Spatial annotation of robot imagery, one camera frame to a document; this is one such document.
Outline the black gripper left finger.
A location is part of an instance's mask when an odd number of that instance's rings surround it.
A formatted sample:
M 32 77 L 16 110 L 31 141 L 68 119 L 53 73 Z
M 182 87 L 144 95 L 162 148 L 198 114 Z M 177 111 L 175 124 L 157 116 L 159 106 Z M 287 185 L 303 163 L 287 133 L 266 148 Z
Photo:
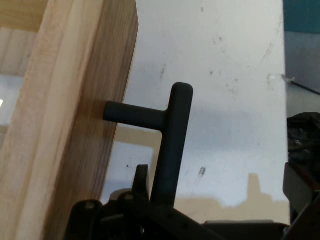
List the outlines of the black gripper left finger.
M 76 203 L 64 234 L 66 240 L 216 240 L 218 235 L 170 206 L 147 196 L 148 166 L 138 165 L 132 189 L 103 205 Z

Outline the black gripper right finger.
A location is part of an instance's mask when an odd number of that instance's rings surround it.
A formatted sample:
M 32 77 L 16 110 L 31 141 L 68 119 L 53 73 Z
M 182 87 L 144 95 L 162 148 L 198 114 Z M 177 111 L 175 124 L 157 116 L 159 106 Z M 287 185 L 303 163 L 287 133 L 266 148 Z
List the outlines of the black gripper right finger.
M 318 240 L 320 238 L 320 184 L 301 167 L 287 162 L 283 192 L 297 212 L 283 236 L 284 240 Z

